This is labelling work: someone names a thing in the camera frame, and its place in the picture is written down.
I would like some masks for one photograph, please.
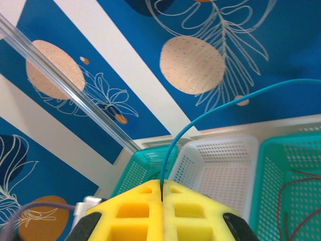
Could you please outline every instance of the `peach circle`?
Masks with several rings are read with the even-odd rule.
[[[47,57],[74,85],[83,90],[85,78],[77,63],[62,49],[43,40],[33,41],[33,45]],[[64,92],[53,84],[50,79],[39,71],[30,61],[26,61],[29,81],[44,94],[56,99],[69,99]]]
[[[209,43],[186,36],[168,40],[160,54],[160,70],[167,81],[186,94],[215,88],[225,72],[225,61]]]

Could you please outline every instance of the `red wire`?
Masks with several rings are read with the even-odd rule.
[[[312,218],[312,216],[316,215],[317,213],[319,213],[321,211],[321,208],[317,209],[316,211],[310,213],[305,219],[303,219],[303,221],[296,227],[296,229],[293,231],[291,237],[290,237],[290,240],[289,241],[292,241],[294,239],[294,236],[296,235],[296,233],[299,231],[299,229],[305,225],[305,223],[307,221],[309,221],[310,218]]]
[[[312,174],[312,173],[309,173],[309,172],[303,172],[303,171],[298,171],[298,170],[294,170],[294,169],[291,169],[291,171],[292,172],[297,172],[297,173],[302,173],[302,174],[307,174],[307,175],[311,175],[311,176],[321,177],[321,175]]]
[[[277,208],[276,208],[276,220],[277,220],[277,229],[279,231],[280,235],[280,241],[282,241],[282,235],[281,235],[281,227],[280,227],[280,217],[279,217],[279,212],[280,212],[280,202],[281,202],[281,195],[282,191],[284,190],[285,187],[288,185],[298,183],[298,182],[303,182],[303,181],[308,181],[308,180],[321,180],[321,177],[307,177],[307,178],[302,178],[299,180],[294,180],[288,183],[285,183],[279,190],[279,195],[278,195],[278,201],[277,201]]]
[[[279,220],[279,212],[280,212],[280,202],[281,202],[281,195],[282,195],[282,191],[284,190],[284,188],[290,184],[293,183],[298,183],[298,182],[303,182],[303,181],[307,181],[307,180],[321,180],[321,175],[318,174],[312,174],[312,173],[308,173],[308,172],[303,172],[303,171],[298,171],[298,170],[294,170],[291,169],[292,172],[296,172],[296,173],[301,173],[301,174],[306,174],[306,175],[311,175],[311,176],[315,176],[315,177],[310,177],[310,178],[303,178],[300,180],[294,180],[291,182],[288,182],[286,184],[284,184],[280,190],[279,190],[279,195],[278,195],[278,202],[277,202],[277,209],[276,209],[276,220],[277,220],[277,228],[279,231],[279,236],[280,236],[280,241],[282,241],[282,235],[281,235],[281,227],[280,227],[280,220]],[[288,213],[285,213],[285,218],[284,218],[284,231],[285,231],[285,238],[286,241],[292,241],[294,236],[296,235],[296,233],[299,231],[299,229],[315,214],[317,214],[318,212],[321,211],[320,209],[317,209],[316,211],[310,213],[293,231],[291,237],[289,238],[288,236],[288,232],[287,232],[287,217],[288,217]]]
[[[289,241],[289,235],[287,234],[287,212],[285,212],[285,218],[284,218],[284,231],[285,231],[286,241]]]

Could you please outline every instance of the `white plastic basket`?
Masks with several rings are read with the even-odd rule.
[[[248,221],[257,154],[258,141],[253,136],[189,142],[169,179],[237,210]]]

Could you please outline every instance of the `blue cable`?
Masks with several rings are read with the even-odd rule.
[[[193,120],[192,122],[190,122],[187,126],[185,126],[178,134],[177,136],[174,138],[174,140],[172,141],[172,143],[170,144],[167,152],[166,152],[166,155],[165,155],[165,158],[164,158],[164,161],[162,163],[162,169],[160,171],[160,178],[159,178],[159,182],[160,182],[160,190],[162,191],[163,193],[163,186],[164,186],[164,180],[165,180],[165,168],[166,168],[166,164],[167,164],[167,161],[170,157],[170,154],[174,148],[174,146],[176,145],[176,143],[179,141],[179,139],[192,127],[194,126],[197,122],[201,121],[202,119],[204,119],[205,117],[213,114],[214,112],[216,111],[219,111],[221,109],[225,109],[231,105],[234,105],[234,104],[237,104],[237,103],[240,103],[242,101],[245,101],[247,99],[251,99],[253,97],[256,97],[258,95],[261,95],[263,93],[266,93],[268,91],[271,91],[273,89],[276,89],[276,88],[280,88],[280,87],[283,87],[285,85],[290,85],[290,84],[321,84],[321,80],[319,79],[292,79],[292,80],[287,80],[287,81],[284,81],[284,82],[280,82],[280,83],[277,83],[277,84],[273,84],[271,86],[268,86],[268,87],[265,87],[263,89],[260,89],[260,90],[257,90],[256,92],[253,92],[251,94],[248,94],[242,98],[239,98],[239,99],[236,99],[236,100],[233,100],[231,102],[228,102],[226,104],[223,104],[219,107],[216,107],[212,110],[210,110],[209,112],[206,112],[204,114],[202,114],[201,116],[197,117],[195,120]]]

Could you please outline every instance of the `white stripe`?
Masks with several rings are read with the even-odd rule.
[[[97,1],[54,1],[171,135],[190,122]]]
[[[111,165],[3,75],[0,75],[0,115],[104,192],[112,191],[126,166],[126,160]]]
[[[1,0],[0,13],[13,25],[17,26],[26,0]]]

